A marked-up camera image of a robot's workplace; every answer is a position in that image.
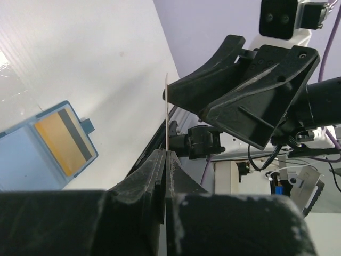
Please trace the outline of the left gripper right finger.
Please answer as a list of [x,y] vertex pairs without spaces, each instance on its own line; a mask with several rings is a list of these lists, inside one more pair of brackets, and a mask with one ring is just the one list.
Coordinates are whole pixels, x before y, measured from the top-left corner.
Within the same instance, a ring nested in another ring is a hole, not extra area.
[[316,255],[307,224],[286,196],[210,194],[166,156],[168,255]]

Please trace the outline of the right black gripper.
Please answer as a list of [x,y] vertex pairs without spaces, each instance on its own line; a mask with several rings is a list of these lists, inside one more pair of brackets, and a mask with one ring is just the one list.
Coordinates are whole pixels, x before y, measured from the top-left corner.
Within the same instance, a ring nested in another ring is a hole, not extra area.
[[193,73],[168,85],[168,102],[201,112],[206,123],[264,149],[320,61],[314,48],[263,45],[243,84],[235,88],[250,61],[242,36],[228,35],[214,55]]

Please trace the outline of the blue leather card holder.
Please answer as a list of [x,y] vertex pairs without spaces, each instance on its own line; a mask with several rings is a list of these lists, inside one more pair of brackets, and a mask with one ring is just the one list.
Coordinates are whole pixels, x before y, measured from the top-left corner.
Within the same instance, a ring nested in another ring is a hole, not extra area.
[[81,120],[63,101],[1,132],[1,191],[60,190],[97,157]]

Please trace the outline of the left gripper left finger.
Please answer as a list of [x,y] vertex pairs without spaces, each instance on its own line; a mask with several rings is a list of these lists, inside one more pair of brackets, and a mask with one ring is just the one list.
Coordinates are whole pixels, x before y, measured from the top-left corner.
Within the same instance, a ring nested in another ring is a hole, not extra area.
[[1,193],[1,255],[157,255],[166,151],[109,190]]

